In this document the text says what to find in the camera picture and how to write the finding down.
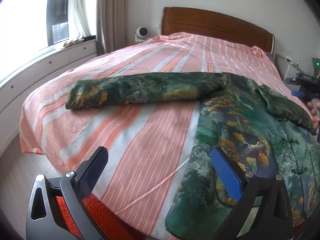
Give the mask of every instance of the human hand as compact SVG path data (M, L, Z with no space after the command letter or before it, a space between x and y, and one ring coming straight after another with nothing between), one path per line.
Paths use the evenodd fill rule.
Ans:
M313 116L313 128L317 129L319 127L319 123L320 123L320 116L317 116L317 111L316 109L313 107L312 102L308 103L308 107L311 110L311 114ZM316 107L318 107L320 109L320 102L318 102L316 104Z

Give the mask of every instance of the wooden headboard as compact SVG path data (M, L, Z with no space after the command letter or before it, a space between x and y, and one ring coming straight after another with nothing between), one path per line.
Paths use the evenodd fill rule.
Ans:
M207 10L165 7L161 34L178 32L214 37L250 47L258 46L265 52L272 53L274 48L274 35L252 23Z

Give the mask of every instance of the green floral garment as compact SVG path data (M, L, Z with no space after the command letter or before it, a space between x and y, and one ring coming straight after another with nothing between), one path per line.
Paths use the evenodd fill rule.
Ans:
M281 174L294 225L311 215L320 199L320 144L308 114L267 86L231 73L146 73L78 81L67 109L200 100L201 113L190 161L166 218L180 239L209 239L236 201L228 196L210 161L220 146L258 177ZM260 199L242 228L247 232Z

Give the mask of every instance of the bedsheet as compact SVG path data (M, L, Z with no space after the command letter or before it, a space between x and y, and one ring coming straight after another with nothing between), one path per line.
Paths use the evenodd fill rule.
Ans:
M157 239L168 239L164 220L181 183L195 138L197 102L161 102L70 111L81 79L148 72L229 72L291 96L259 48L177 33L97 57L32 92L23 104L23 152L46 154L61 173L75 170L102 145L109 162L93 193L118 217Z

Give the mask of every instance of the floor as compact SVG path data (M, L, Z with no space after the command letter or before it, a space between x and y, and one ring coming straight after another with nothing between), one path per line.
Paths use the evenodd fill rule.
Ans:
M30 194L39 174L60 176L46 156L23 154L17 136L0 158L0 207L23 239Z

